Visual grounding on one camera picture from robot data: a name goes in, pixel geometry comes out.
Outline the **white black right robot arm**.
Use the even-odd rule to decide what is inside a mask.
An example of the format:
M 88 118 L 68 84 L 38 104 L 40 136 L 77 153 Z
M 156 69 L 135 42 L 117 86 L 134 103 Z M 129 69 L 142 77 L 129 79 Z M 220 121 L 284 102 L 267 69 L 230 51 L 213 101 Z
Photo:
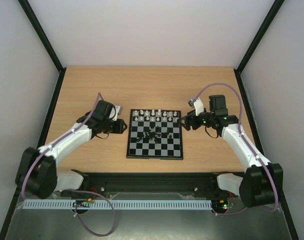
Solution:
M 177 120 L 179 125 L 188 131 L 200 127 L 214 129 L 229 144 L 245 171 L 243 177 L 232 173 L 217 175 L 210 183 L 211 193 L 220 196 L 229 191 L 239 196 L 247 208 L 277 205 L 283 169 L 278 163 L 271 163 L 251 142 L 239 118 L 228 113 L 225 96 L 209 96 L 209 110 L 199 98 L 189 100 L 188 104 L 192 111 Z

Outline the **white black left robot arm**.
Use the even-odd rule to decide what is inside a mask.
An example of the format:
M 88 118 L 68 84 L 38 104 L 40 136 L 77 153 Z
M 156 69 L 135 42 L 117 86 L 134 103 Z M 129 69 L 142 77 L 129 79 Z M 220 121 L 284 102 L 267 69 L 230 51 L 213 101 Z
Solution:
M 32 194 L 41 199 L 53 192 L 80 190 L 86 175 L 78 170 L 58 171 L 60 163 L 82 144 L 99 134 L 122 134 L 127 125 L 119 118 L 122 107 L 104 100 L 97 100 L 91 111 L 57 139 L 38 148 L 27 148 L 21 157 L 15 178 L 24 199 Z

